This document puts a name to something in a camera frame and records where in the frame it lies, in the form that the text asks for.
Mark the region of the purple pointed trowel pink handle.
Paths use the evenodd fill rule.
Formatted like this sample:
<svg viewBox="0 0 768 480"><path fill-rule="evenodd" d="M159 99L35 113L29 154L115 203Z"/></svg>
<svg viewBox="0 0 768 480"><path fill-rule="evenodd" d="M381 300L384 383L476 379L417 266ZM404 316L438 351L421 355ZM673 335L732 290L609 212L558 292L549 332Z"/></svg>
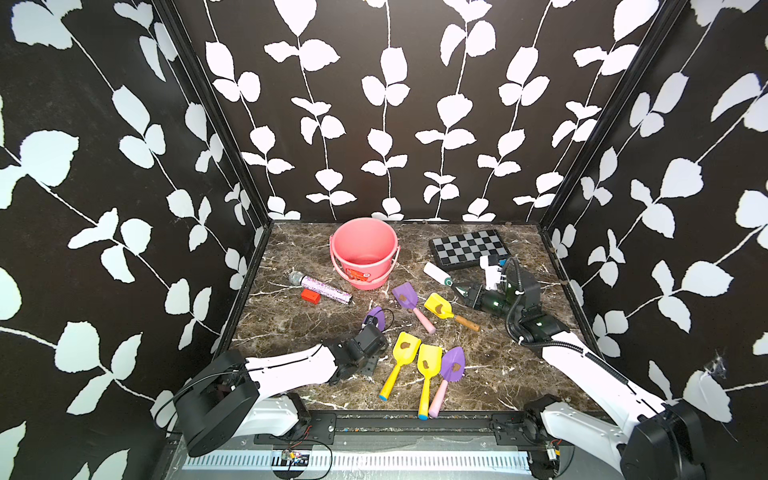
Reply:
<svg viewBox="0 0 768 480"><path fill-rule="evenodd" d="M386 326L386 313L384 309L380 306L374 307L371 310L369 310L365 318L363 320L363 326L372 325L375 326L379 331L384 332L387 328Z"/></svg>

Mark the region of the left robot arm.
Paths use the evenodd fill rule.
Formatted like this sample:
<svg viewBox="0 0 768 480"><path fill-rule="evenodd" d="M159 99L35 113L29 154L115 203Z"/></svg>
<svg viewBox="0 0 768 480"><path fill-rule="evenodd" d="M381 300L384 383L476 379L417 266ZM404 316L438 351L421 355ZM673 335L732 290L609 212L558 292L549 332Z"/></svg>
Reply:
<svg viewBox="0 0 768 480"><path fill-rule="evenodd" d="M306 408L291 391L336 385L388 346L378 327L366 325L353 338L281 356L223 353L172 397L188 455L204 456L236 437L294 432L304 422Z"/></svg>

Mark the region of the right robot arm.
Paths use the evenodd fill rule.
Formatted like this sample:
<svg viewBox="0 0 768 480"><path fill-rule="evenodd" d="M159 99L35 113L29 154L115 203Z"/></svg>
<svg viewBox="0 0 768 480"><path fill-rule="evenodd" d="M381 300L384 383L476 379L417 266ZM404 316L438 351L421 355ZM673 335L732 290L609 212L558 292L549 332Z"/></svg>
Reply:
<svg viewBox="0 0 768 480"><path fill-rule="evenodd" d="M706 443L696 410L629 380L546 313L539 282L517 259L507 260L499 271L492 289L480 284L453 289L468 307L500 319L515 343L565 374L610 418L601 420L546 395L526 407L528 435L537 441L564 440L625 479L706 478Z"/></svg>

